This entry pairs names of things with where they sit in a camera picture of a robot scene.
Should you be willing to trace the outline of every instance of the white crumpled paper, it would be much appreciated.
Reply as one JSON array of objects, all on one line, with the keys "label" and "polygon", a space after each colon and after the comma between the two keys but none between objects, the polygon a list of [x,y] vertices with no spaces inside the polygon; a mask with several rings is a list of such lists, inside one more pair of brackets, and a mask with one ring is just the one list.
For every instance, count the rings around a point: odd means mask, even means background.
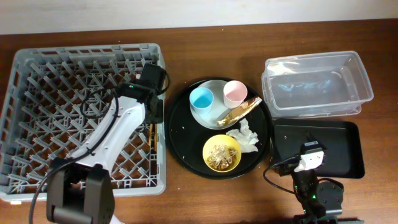
[{"label": "white crumpled paper", "polygon": [[249,123],[246,118],[240,121],[241,130],[238,129],[230,130],[226,133],[226,135],[235,138],[235,140],[239,143],[241,147],[242,153],[245,152],[258,152],[258,148],[255,144],[259,141],[257,138],[257,134],[253,133],[249,129]]}]

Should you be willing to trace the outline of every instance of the white wall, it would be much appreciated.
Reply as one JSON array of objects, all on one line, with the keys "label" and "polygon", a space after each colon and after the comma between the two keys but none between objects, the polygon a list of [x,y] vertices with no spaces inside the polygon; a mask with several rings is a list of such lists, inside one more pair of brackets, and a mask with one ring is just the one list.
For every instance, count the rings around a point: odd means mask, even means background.
[{"label": "white wall", "polygon": [[398,17],[398,0],[0,0],[0,34]]}]

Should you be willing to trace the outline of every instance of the gray crate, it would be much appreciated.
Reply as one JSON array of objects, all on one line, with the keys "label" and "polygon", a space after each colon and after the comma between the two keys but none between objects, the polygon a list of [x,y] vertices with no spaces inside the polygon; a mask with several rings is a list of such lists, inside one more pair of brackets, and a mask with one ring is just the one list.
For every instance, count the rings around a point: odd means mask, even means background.
[{"label": "gray crate", "polygon": [[[69,157],[101,121],[80,114],[84,97],[136,78],[145,63],[165,68],[157,44],[19,50],[0,119],[0,198],[32,200],[52,160]],[[100,113],[109,94],[94,96],[85,110]],[[114,195],[161,194],[165,150],[164,124],[137,128],[113,167]],[[44,188],[39,200],[45,199]]]}]

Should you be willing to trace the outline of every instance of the brown wooden surface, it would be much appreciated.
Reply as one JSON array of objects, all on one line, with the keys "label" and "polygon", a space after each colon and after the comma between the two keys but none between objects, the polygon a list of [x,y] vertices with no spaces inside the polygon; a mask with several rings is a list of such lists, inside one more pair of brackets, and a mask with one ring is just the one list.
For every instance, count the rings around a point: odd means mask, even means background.
[{"label": "brown wooden surface", "polygon": [[[397,223],[398,20],[0,36],[0,101],[19,49],[144,42],[155,42],[162,49],[173,80],[170,98],[194,80],[215,76],[241,80],[262,93],[261,73],[268,58],[357,51],[368,71],[374,99],[363,105],[359,115],[339,118],[358,125],[366,168],[362,179],[338,179],[345,185],[341,217]],[[239,223],[302,213],[293,195],[262,178],[267,165],[264,161],[237,179],[207,180],[185,170],[168,151],[165,192],[118,198],[115,214],[125,223]],[[269,175],[280,185],[292,185],[290,177]],[[29,205],[0,202],[1,222],[25,223]],[[44,202],[36,206],[35,222],[47,222]]]}]

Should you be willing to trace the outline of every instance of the black rectangular tray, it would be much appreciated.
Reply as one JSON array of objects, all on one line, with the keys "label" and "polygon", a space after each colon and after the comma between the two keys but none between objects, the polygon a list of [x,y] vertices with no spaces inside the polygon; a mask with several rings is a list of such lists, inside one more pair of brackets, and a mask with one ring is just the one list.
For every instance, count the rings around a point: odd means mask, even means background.
[{"label": "black rectangular tray", "polygon": [[365,175],[359,130],[347,121],[277,119],[272,136],[272,163],[300,151],[307,142],[307,132],[328,149],[317,175],[359,179]]}]

